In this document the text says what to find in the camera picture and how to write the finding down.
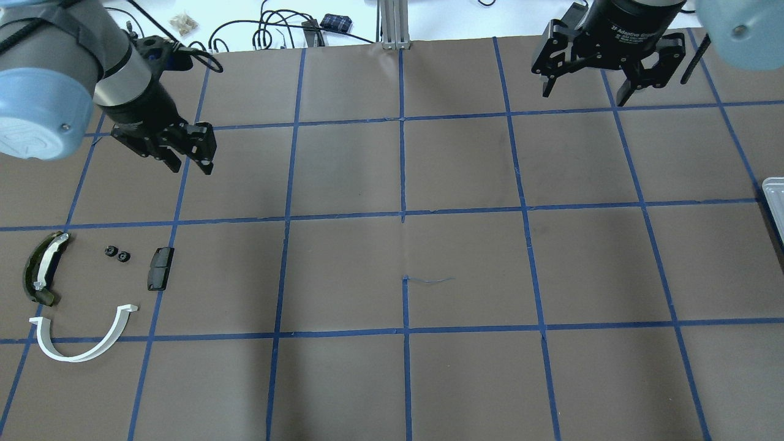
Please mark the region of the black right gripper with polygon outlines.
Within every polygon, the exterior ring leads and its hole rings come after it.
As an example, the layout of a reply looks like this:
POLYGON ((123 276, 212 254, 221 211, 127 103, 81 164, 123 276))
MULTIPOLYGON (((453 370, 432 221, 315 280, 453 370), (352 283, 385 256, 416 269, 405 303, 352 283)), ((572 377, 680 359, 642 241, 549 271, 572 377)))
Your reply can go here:
POLYGON ((551 20, 532 58, 541 75, 541 95, 549 97, 557 78, 582 68, 621 70, 625 81, 616 92, 623 107, 635 91, 671 77, 685 59, 684 34, 668 33, 684 1, 574 2, 563 17, 551 20))

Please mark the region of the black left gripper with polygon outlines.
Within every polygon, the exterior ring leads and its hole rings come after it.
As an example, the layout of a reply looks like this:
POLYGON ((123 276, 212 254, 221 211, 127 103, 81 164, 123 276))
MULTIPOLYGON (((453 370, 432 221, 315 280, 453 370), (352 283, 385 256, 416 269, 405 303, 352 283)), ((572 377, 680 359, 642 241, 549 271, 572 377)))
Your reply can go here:
POLYGON ((151 79, 139 97, 99 108, 114 122, 110 135, 138 156, 156 159, 179 173, 182 162, 175 153, 184 154, 202 173, 212 174, 217 150, 212 124, 189 124, 157 79, 151 79))

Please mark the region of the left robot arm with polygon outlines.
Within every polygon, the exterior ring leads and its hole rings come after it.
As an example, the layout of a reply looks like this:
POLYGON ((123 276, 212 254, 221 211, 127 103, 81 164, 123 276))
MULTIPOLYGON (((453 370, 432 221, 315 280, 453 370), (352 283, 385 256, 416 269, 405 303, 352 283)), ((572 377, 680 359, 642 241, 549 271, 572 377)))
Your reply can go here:
POLYGON ((211 174, 217 142, 208 122, 187 122, 160 83, 199 61, 223 67, 174 37, 121 29, 101 1, 3 1, 1 150, 57 161, 75 153, 95 108, 112 136, 178 172, 181 158, 211 174))

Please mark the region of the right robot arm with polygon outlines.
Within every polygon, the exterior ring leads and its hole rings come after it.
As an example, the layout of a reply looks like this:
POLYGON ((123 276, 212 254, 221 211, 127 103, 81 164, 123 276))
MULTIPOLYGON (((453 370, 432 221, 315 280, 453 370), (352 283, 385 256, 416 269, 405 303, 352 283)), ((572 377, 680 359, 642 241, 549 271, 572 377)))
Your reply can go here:
MULTIPOLYGON (((547 24, 532 56, 531 72, 544 83, 541 95, 549 97, 558 78, 584 68, 624 73, 618 106, 638 90, 664 88, 687 56, 685 34, 669 32, 684 6, 684 1, 572 3, 563 17, 547 24)), ((695 1, 693 6, 705 36, 681 83, 710 47, 737 68, 782 67, 781 1, 695 1)))

